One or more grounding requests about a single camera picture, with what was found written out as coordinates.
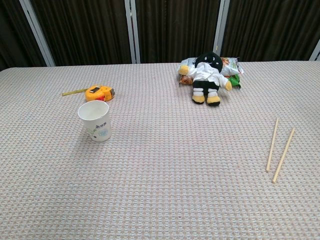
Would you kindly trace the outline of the silver snack bag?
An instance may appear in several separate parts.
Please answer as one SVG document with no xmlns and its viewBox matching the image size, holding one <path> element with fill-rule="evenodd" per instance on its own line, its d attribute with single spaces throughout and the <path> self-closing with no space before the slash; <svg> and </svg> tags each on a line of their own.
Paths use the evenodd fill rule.
<svg viewBox="0 0 320 240">
<path fill-rule="evenodd" d="M 181 66 L 188 66 L 188 67 L 195 67 L 195 62 L 196 62 L 196 57 L 190 57 L 186 58 L 181 61 L 179 64 L 178 69 Z M 222 70 L 221 74 L 224 76 L 233 76 L 233 75 L 239 75 L 243 74 L 244 70 L 243 68 L 239 65 L 238 59 L 236 57 L 221 57 L 222 60 Z"/>
</svg>

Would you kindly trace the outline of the white printed paper cup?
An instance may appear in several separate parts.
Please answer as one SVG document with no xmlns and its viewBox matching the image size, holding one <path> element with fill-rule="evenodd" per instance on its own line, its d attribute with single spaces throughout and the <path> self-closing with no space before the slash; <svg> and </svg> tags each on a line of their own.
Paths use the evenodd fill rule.
<svg viewBox="0 0 320 240">
<path fill-rule="evenodd" d="M 95 142 L 104 142 L 112 135 L 109 110 L 109 105 L 102 100 L 88 101 L 78 109 L 79 118 Z"/>
</svg>

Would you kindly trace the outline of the beige woven tablecloth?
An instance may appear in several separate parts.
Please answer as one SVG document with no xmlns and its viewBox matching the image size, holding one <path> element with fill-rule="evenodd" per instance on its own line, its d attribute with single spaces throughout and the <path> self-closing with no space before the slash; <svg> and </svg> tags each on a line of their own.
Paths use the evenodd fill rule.
<svg viewBox="0 0 320 240">
<path fill-rule="evenodd" d="M 0 240 L 320 240 L 320 62 L 242 67 L 218 107 L 175 63 L 0 71 Z M 94 85 L 102 142 L 62 96 Z"/>
</svg>

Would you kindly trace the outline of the grey partition frame post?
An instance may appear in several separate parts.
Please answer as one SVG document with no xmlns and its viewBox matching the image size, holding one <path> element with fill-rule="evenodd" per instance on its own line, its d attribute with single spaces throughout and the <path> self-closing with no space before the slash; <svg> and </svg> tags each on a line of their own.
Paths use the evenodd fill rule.
<svg viewBox="0 0 320 240">
<path fill-rule="evenodd" d="M 319 56 L 320 56 L 320 46 L 316 46 L 309 58 L 309 61 L 317 61 Z"/>
<path fill-rule="evenodd" d="M 125 17 L 129 39 L 129 49 L 132 64 L 140 64 L 140 44 L 137 21 L 136 0 L 124 0 Z"/>
<path fill-rule="evenodd" d="M 36 16 L 35 10 L 32 6 L 30 0 L 19 0 L 22 10 L 25 14 L 27 22 L 31 28 L 33 36 L 42 54 L 47 67 L 55 67 L 55 61 L 50 51 L 49 45 L 46 41 L 45 35 L 42 31 L 38 18 Z"/>
<path fill-rule="evenodd" d="M 220 4 L 218 8 L 218 16 L 217 16 L 212 51 L 219 56 L 222 53 L 225 30 L 227 27 L 227 20 L 228 20 L 230 5 L 232 1 L 233 0 L 220 0 Z"/>
</svg>

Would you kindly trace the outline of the black plush doll white robe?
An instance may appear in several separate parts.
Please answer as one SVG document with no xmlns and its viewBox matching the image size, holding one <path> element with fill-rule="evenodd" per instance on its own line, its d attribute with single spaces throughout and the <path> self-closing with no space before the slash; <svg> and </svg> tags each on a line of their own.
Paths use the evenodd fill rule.
<svg viewBox="0 0 320 240">
<path fill-rule="evenodd" d="M 220 87 L 232 90 L 231 82 L 221 74 L 223 62 L 214 52 L 198 56 L 193 65 L 182 64 L 178 73 L 192 78 L 192 101 L 198 105 L 204 102 L 211 107 L 217 107 L 221 99 L 218 96 Z"/>
</svg>

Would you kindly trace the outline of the dark pleated curtain panel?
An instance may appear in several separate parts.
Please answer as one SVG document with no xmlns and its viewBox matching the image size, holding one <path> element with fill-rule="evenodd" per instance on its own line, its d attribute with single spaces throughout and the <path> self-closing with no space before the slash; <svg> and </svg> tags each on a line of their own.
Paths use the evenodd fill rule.
<svg viewBox="0 0 320 240">
<path fill-rule="evenodd" d="M 130 64 L 125 0 L 30 0 L 56 66 Z"/>
<path fill-rule="evenodd" d="M 320 40 L 320 0 L 230 0 L 221 56 L 307 61 Z"/>
<path fill-rule="evenodd" d="M 214 47 L 221 0 L 135 0 L 140 61 L 179 63 Z"/>
<path fill-rule="evenodd" d="M 45 67 L 46 62 L 19 0 L 0 0 L 0 72 Z"/>
</svg>

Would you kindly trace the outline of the orange tape measure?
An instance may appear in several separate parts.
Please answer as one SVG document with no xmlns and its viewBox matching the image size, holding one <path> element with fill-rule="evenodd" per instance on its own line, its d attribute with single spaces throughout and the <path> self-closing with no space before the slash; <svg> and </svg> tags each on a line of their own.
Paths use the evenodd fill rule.
<svg viewBox="0 0 320 240">
<path fill-rule="evenodd" d="M 64 96 L 79 94 L 79 93 L 84 93 L 84 97 L 87 102 L 95 101 L 95 100 L 107 102 L 112 100 L 115 97 L 114 89 L 110 86 L 105 86 L 105 85 L 93 85 L 89 88 L 83 88 L 79 90 L 64 92 L 61 95 L 64 97 Z"/>
</svg>

